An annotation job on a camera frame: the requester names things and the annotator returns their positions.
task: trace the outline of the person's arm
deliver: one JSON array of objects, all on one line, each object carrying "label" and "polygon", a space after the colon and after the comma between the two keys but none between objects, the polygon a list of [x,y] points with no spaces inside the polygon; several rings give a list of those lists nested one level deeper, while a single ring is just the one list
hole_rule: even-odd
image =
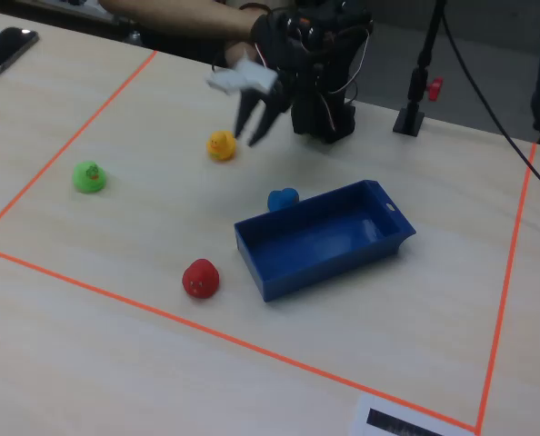
[{"label": "person's arm", "polygon": [[261,10],[240,11],[213,0],[99,0],[115,15],[122,15],[155,30],[246,41]]},{"label": "person's arm", "polygon": [[[235,7],[235,8],[239,8],[246,5],[248,7],[244,9],[244,12],[257,18],[261,14],[266,14],[266,10],[263,8],[256,7],[255,4],[267,6],[270,9],[276,9],[277,7],[291,6],[294,4],[294,2],[295,2],[294,0],[258,0],[256,2],[250,2],[248,0],[226,0],[225,4],[228,6]],[[229,66],[232,66],[237,61],[239,61],[244,56],[244,52],[247,53],[250,59],[256,58],[257,53],[254,46],[247,42],[240,42],[240,41],[247,41],[247,38],[246,39],[234,38],[234,39],[235,41],[227,43],[226,49],[225,49],[225,61],[227,62]]]}]

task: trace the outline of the red rubber duck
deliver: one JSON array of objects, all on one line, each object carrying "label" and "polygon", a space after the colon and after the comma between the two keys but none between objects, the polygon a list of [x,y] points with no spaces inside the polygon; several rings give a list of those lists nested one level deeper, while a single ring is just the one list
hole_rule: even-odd
[{"label": "red rubber duck", "polygon": [[182,283],[192,297],[210,298],[219,287],[219,272],[207,259],[198,259],[185,270]]}]

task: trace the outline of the wire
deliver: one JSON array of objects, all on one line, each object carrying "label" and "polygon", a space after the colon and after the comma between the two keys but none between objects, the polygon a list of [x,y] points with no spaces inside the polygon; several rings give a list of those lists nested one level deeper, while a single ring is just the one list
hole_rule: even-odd
[{"label": "wire", "polygon": [[298,32],[298,36],[300,37],[300,45],[303,47],[303,50],[305,50],[307,53],[310,53],[310,50],[306,48],[305,42],[303,41],[303,33],[298,28],[296,28],[296,31]]},{"label": "wire", "polygon": [[[240,10],[244,10],[246,9],[247,6],[251,6],[253,4],[249,4],[249,5],[243,5],[242,7],[240,7],[239,9]],[[272,10],[269,10],[267,11],[267,14],[265,14],[265,18],[266,18],[266,22],[268,24],[270,24],[270,21],[269,21],[269,18],[271,15],[275,14],[276,12],[282,12],[284,10],[287,10],[287,9],[292,9],[291,6],[285,6],[285,7],[277,7],[275,9],[272,9]],[[219,62],[218,61],[221,61],[222,59],[224,59],[224,53],[225,51],[232,47],[233,45],[237,45],[237,44],[240,44],[239,41],[235,42],[234,44],[232,45],[229,45],[227,47],[225,47],[223,50],[220,50],[214,57],[214,60],[212,62],[212,71],[215,73],[216,69],[216,64],[218,64]],[[260,52],[260,48],[258,47],[258,45],[255,46],[255,49],[256,51],[258,52],[258,54],[260,55],[260,58],[262,59],[262,62],[264,63],[264,66],[266,66],[266,61],[265,61],[265,58],[262,56],[262,53]]]},{"label": "wire", "polygon": [[292,6],[281,6],[281,7],[275,7],[272,9],[268,14],[266,14],[266,19],[269,20],[269,18],[274,15],[276,12],[283,12],[283,11],[296,11],[295,7]]},{"label": "wire", "polygon": [[264,67],[267,68],[268,64],[266,63],[266,59],[262,55],[262,52],[260,51],[260,47],[258,47],[258,44],[254,44],[255,50],[258,52],[258,55],[260,56],[260,59],[262,59],[262,64],[264,64]]},{"label": "wire", "polygon": [[496,115],[494,111],[492,110],[492,108],[490,107],[490,104],[485,99],[484,95],[482,94],[482,91],[480,91],[480,88],[478,87],[474,78],[470,74],[470,71],[468,70],[468,67],[466,66],[464,62],[464,58],[460,54],[458,47],[455,45],[454,37],[452,36],[452,32],[450,32],[450,27],[448,26],[448,22],[445,18],[445,14],[442,14],[442,22],[444,23],[445,34],[448,37],[448,40],[450,41],[450,45],[454,49],[455,57],[458,58],[458,62],[460,63],[460,66],[462,66],[462,69],[464,70],[464,74],[466,75],[468,81],[470,82],[470,84],[472,85],[476,93],[478,94],[478,97],[480,98],[480,101],[486,108],[486,111],[488,111],[488,114],[490,115],[492,120],[495,122],[496,127],[498,127],[498,130],[500,130],[500,133],[506,138],[506,141],[508,141],[508,143],[512,145],[512,147],[515,149],[515,151],[518,153],[521,159],[523,159],[526,166],[528,166],[531,169],[535,177],[539,179],[540,181],[540,173],[533,167],[533,165],[528,161],[528,159],[526,159],[526,156],[523,154],[523,152],[521,152],[521,150],[515,144],[515,141],[513,141],[510,135],[506,132],[505,128],[500,124],[500,121],[498,121],[498,118],[496,118]]},{"label": "wire", "polygon": [[353,98],[351,98],[348,102],[345,103],[347,105],[353,104],[353,102],[357,99],[357,96],[359,95],[359,85],[357,84],[357,81],[354,80],[353,82],[351,82],[351,84],[355,85],[355,94],[353,95]]},{"label": "wire", "polygon": [[361,63],[359,64],[357,71],[355,71],[355,73],[351,76],[351,79],[346,84],[344,84],[343,86],[341,86],[339,89],[335,91],[329,91],[328,92],[329,94],[338,94],[338,93],[343,92],[347,87],[349,87],[349,85],[356,79],[356,77],[361,72],[361,68],[363,68],[363,61],[365,60],[365,54],[367,53],[367,46],[369,45],[369,38],[371,37],[371,34],[369,33],[369,31],[367,29],[365,29],[365,31],[367,32],[367,40],[365,41],[365,48],[363,49],[363,56],[361,57]]},{"label": "wire", "polygon": [[328,115],[328,122],[331,124],[331,129],[333,130],[333,132],[336,132],[335,121],[333,121],[333,115],[331,114],[331,109],[328,107],[328,103],[325,100],[325,96],[321,93],[318,93],[318,96],[321,97],[321,100],[325,105],[326,114]]}]

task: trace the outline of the wooden table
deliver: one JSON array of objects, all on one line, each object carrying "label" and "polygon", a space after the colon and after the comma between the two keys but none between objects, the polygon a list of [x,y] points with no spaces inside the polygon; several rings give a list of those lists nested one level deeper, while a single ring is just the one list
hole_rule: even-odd
[{"label": "wooden table", "polygon": [[[18,24],[42,41],[0,78],[0,435],[344,435],[363,392],[540,434],[540,185],[503,138],[434,120],[392,134],[396,112],[357,104],[334,146],[283,116],[214,163],[205,142],[237,101],[207,65],[0,15]],[[99,194],[71,185],[84,160],[108,173]],[[417,235],[263,303],[233,223],[274,189],[362,179]],[[222,287],[197,302],[180,282],[203,257]]]}]

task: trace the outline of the orange tape line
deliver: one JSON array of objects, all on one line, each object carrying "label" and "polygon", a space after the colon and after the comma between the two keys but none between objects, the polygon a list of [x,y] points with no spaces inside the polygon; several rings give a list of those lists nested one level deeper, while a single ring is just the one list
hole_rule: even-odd
[{"label": "orange tape line", "polygon": [[44,168],[42,168],[40,171],[37,172],[37,174],[34,176],[34,178],[32,180],[30,180],[30,182],[24,186],[24,189],[22,189],[15,197],[14,199],[9,202],[9,204],[4,208],[3,211],[0,212],[0,220],[4,217],[4,215],[6,213],[9,212],[9,210],[14,207],[14,205],[19,201],[20,198],[22,198],[24,196],[24,194],[32,187],[34,186],[34,183],[37,182],[37,180],[42,177],[42,175],[48,170],[48,168],[50,168],[50,166],[52,166],[52,164],[58,159],[58,157],[60,157],[62,155],[63,152],[65,152],[68,147],[83,133],[84,130],[86,130],[86,128],[96,119],[96,117],[98,115],[100,115],[100,113],[102,113],[104,111],[104,109],[106,109],[106,107],[108,105],[110,105],[113,100],[116,99],[116,97],[121,94],[121,92],[133,81],[133,79],[135,79],[135,77],[137,77],[139,75],[139,73],[141,73],[145,67],[147,65],[149,65],[149,63],[153,60],[153,58],[155,57],[155,55],[157,54],[157,51],[155,52],[152,52],[149,57],[147,57],[145,59],[145,61],[135,70],[134,73],[132,73],[128,79],[126,79],[117,89],[116,91],[108,98],[108,100],[106,100],[102,106],[100,106],[100,108],[98,108],[98,110],[88,119],[88,121],[86,121],[86,123],[84,123],[84,125],[82,127],[80,127],[80,129],[78,129],[78,132],[76,132],[74,134],[74,136],[72,136],[68,142],[66,144],[64,144],[64,146],[58,150],[58,152],[52,157],[52,159],[50,159],[48,161],[48,163],[46,165],[44,165]]},{"label": "orange tape line", "polygon": [[167,318],[171,321],[179,322],[180,324],[186,325],[187,327],[191,327],[192,329],[196,329],[200,332],[204,332],[207,334],[211,334],[212,336],[215,336],[217,338],[223,339],[225,341],[234,343],[235,345],[239,345],[240,347],[247,348],[248,350],[251,350],[253,352],[258,352],[260,354],[263,354],[264,356],[271,357],[273,359],[276,359],[280,362],[287,363],[289,365],[295,366],[296,368],[299,368],[303,371],[311,372],[315,375],[318,375],[320,377],[325,377],[326,379],[330,379],[334,382],[339,382],[341,384],[344,384],[346,386],[349,386],[351,388],[355,388],[359,391],[371,393],[373,395],[376,395],[377,397],[392,401],[394,403],[397,403],[399,405],[405,406],[409,409],[412,409],[414,411],[419,411],[421,413],[424,413],[426,415],[432,416],[434,418],[437,418],[440,421],[447,422],[449,424],[452,424],[456,427],[460,427],[461,429],[468,430],[468,431],[474,431],[475,427],[470,424],[465,424],[463,422],[457,421],[453,418],[450,418],[449,416],[445,416],[442,413],[439,413],[437,411],[431,411],[429,409],[426,409],[425,407],[418,406],[417,404],[413,404],[409,401],[401,400],[400,398],[394,397],[393,395],[389,395],[387,393],[377,391],[375,389],[369,388],[367,386],[364,386],[363,384],[357,383],[355,381],[350,381],[348,379],[345,379],[343,377],[339,377],[338,375],[332,374],[331,372],[326,372],[323,370],[319,370],[318,368],[315,368],[314,366],[307,365],[305,363],[301,363],[298,361],[295,361],[294,359],[291,359],[289,357],[285,357],[282,354],[278,354],[277,352],[271,352],[269,350],[266,350],[262,347],[258,347],[257,345],[253,345],[250,342],[242,341],[241,339],[237,339],[234,336],[230,336],[229,334],[225,334],[223,332],[219,332],[217,330],[211,329],[209,327],[205,327],[202,324],[198,324],[197,322],[189,321],[185,318],[181,318],[180,316],[173,315],[172,313],[162,311],[160,309],[157,309],[155,307],[149,306],[147,304],[143,304],[141,302],[137,302],[135,300],[131,300],[130,298],[126,298],[122,295],[118,295],[113,292],[105,291],[104,289],[97,288],[96,286],[92,286],[90,284],[86,284],[84,282],[80,282],[76,279],[72,279],[70,277],[66,277],[62,274],[59,274],[58,272],[53,272],[50,270],[47,270],[46,268],[43,268],[41,266],[34,265],[32,263],[22,261],[21,259],[17,259],[13,256],[10,256],[9,254],[0,253],[1,259],[6,259],[7,261],[17,263],[19,265],[22,265],[26,268],[29,268],[34,271],[38,271],[39,273],[46,274],[50,277],[54,277],[56,279],[62,280],[63,282],[71,283],[75,286],[87,289],[88,291],[98,293],[100,295],[104,295],[104,297],[111,298],[113,300],[117,300],[118,302],[122,302],[124,304],[128,304],[129,306],[136,307],[137,309],[141,309],[146,312],[153,313],[158,316],[162,316],[164,318]]},{"label": "orange tape line", "polygon": [[[532,164],[535,159],[536,144],[533,144],[531,148],[531,154],[528,161]],[[495,372],[496,354],[498,352],[498,343],[500,342],[500,333],[503,329],[503,320],[505,318],[506,300],[508,298],[508,288],[510,286],[510,278],[513,273],[513,267],[515,264],[516,255],[516,243],[518,242],[518,233],[521,229],[521,222],[523,220],[523,210],[525,209],[526,193],[528,191],[528,185],[531,181],[531,170],[527,166],[525,171],[525,180],[523,181],[523,189],[521,191],[521,197],[518,201],[518,209],[516,210],[515,228],[513,230],[513,237],[510,241],[510,249],[508,250],[508,261],[506,261],[505,280],[503,282],[503,291],[500,295],[500,306],[498,307],[498,317],[496,318],[495,336],[492,340],[492,349],[490,351],[490,360],[488,361],[488,369],[486,370],[485,386],[482,390],[482,400],[480,401],[480,409],[478,412],[478,419],[476,420],[475,434],[480,435],[482,431],[482,424],[485,420],[486,405],[488,403],[488,394],[490,393],[490,385]]]}]

